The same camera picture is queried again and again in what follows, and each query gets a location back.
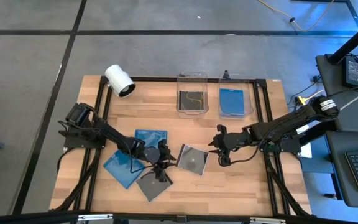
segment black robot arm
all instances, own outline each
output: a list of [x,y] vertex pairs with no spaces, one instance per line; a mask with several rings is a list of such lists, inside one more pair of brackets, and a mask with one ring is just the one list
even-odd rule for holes
[[150,162],[153,165],[162,165],[166,160],[176,160],[166,146],[166,141],[160,141],[158,149],[154,147],[145,147],[145,142],[127,137],[119,131],[108,125],[105,119],[98,116],[95,109],[85,103],[76,103],[66,117],[66,122],[60,122],[68,126],[66,131],[59,131],[65,137],[75,137],[87,142],[100,142],[108,139],[117,144],[117,147],[123,153],[143,161]]
[[328,97],[319,96],[310,99],[307,105],[298,110],[277,118],[271,122],[261,122],[242,128],[241,133],[227,133],[226,127],[218,125],[220,134],[215,135],[209,144],[217,150],[211,151],[219,155],[219,164],[232,164],[230,152],[241,147],[260,146],[262,143],[279,144],[284,135],[312,122],[330,121],[337,118],[339,109]]

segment plastic container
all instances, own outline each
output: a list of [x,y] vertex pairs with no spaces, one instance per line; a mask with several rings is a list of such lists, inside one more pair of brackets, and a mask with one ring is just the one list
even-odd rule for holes
[[222,119],[244,119],[254,112],[249,96],[249,79],[242,73],[219,75],[218,108]]
[[180,118],[200,119],[208,111],[208,76],[205,72],[177,75],[177,111]]

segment wooden table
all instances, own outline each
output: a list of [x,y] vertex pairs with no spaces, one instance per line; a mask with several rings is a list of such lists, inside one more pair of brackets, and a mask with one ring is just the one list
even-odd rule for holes
[[[78,102],[94,105],[100,76],[84,76]],[[178,157],[182,144],[204,151],[217,134],[216,125],[227,126],[228,132],[240,132],[241,127],[258,122],[255,112],[253,89],[250,85],[250,101],[254,112],[244,120],[223,120],[218,115],[218,86],[208,83],[209,111],[203,119],[180,119],[176,110],[175,82],[136,82],[136,89],[127,98],[111,98],[108,123],[126,136],[133,136],[136,129],[159,129],[168,131],[168,146],[173,156]],[[267,80],[273,118],[288,113],[280,80]],[[263,97],[261,105],[264,121],[267,121]],[[231,159],[245,159],[252,155],[254,147],[245,147],[231,153]],[[152,213],[187,215],[263,215],[271,216],[267,175],[262,153],[249,162],[229,167],[218,165],[216,154],[210,154],[204,176],[169,167],[167,174],[173,185],[148,202],[137,184],[128,190],[118,183],[103,167],[107,159],[117,150],[108,141],[101,154],[92,212],[106,213]],[[56,208],[68,196],[78,182],[84,149],[75,149],[61,163],[50,208]],[[281,154],[285,183],[303,209],[311,212],[306,187],[299,161],[292,154]],[[86,198],[87,185],[83,191]],[[283,213],[280,191],[275,188],[279,212]],[[85,207],[85,200],[80,208]]]

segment yellow cable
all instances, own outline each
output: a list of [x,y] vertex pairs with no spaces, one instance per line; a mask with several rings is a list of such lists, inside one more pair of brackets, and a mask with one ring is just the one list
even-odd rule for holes
[[302,98],[302,96],[298,96],[299,104],[304,106],[306,105],[306,99]]
[[316,96],[317,94],[321,93],[322,91],[324,91],[324,90],[320,90],[320,91],[318,91],[317,93],[315,93],[315,94],[313,94],[313,95],[307,97],[306,100],[312,99],[312,97]]
[[[293,21],[292,23],[294,23],[294,24],[299,28],[299,30],[301,30],[301,31],[303,31],[303,32],[306,32],[306,31],[309,31],[309,30],[313,29],[313,28],[320,22],[320,20],[323,18],[323,16],[328,12],[328,9],[333,5],[333,2],[334,2],[334,1],[335,1],[335,0],[332,0],[332,1],[329,3],[329,5],[327,6],[326,10],[325,10],[325,11],[323,12],[323,14],[320,16],[320,18],[318,18],[318,20],[317,20],[317,21],[313,24],[313,26],[311,26],[309,29],[302,29],[302,28],[296,23],[296,21]],[[287,16],[287,17],[290,18],[290,19],[293,18],[292,16],[288,15],[288,14],[285,13],[285,12],[283,12],[283,11],[281,11],[281,10],[278,10],[278,9],[275,9],[275,8],[273,8],[272,6],[269,6],[267,3],[263,2],[262,0],[258,0],[258,2],[264,4],[266,7],[268,7],[269,9],[271,9],[271,10],[273,10],[273,11],[279,12],[279,13],[281,13],[281,14]]]

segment gray floor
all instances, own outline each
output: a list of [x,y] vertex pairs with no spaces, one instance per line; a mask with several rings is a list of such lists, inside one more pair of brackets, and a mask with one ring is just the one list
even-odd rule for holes
[[[326,4],[283,0],[269,4],[296,17],[308,27]],[[358,13],[358,1],[352,1]],[[79,0],[0,0],[0,29],[71,30]],[[285,30],[288,19],[255,1],[240,0],[92,0],[88,1],[80,30]],[[313,30],[357,30],[345,4],[334,3]],[[214,36],[214,35],[94,35],[77,36],[53,110],[39,163],[24,212],[48,209],[56,178],[56,161],[63,138],[58,119],[76,101],[83,75],[102,75],[118,63],[130,75],[174,76],[181,71],[205,71],[217,77],[223,70],[246,72],[250,78],[283,80],[287,101],[311,84],[317,75],[315,56],[332,53],[347,37]],[[0,36],[0,215],[9,206],[19,184],[30,149],[67,45],[67,35]],[[304,92],[310,95],[321,85]],[[358,221],[358,209],[319,197],[317,181],[305,175],[314,214]],[[354,213],[341,216],[341,212]]]

